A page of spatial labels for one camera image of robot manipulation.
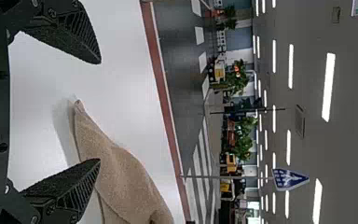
beige cloth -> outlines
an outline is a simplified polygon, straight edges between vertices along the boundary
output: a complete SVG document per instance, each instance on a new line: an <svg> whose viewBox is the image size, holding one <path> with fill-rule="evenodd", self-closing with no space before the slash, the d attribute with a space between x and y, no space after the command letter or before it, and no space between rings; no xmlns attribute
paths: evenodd
<svg viewBox="0 0 358 224"><path fill-rule="evenodd" d="M101 159L96 183L106 224L171 224L167 204L143 165L113 143L75 103L75 139L82 161Z"/></svg>

blue sign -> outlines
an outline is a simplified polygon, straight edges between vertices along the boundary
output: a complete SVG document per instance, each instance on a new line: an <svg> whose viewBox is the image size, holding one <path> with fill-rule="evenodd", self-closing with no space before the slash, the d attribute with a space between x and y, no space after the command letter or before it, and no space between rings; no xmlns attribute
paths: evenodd
<svg viewBox="0 0 358 224"><path fill-rule="evenodd" d="M308 176L289 170L272 169L272 174L274 176L277 191L296 189L310 182L310 178Z"/></svg>

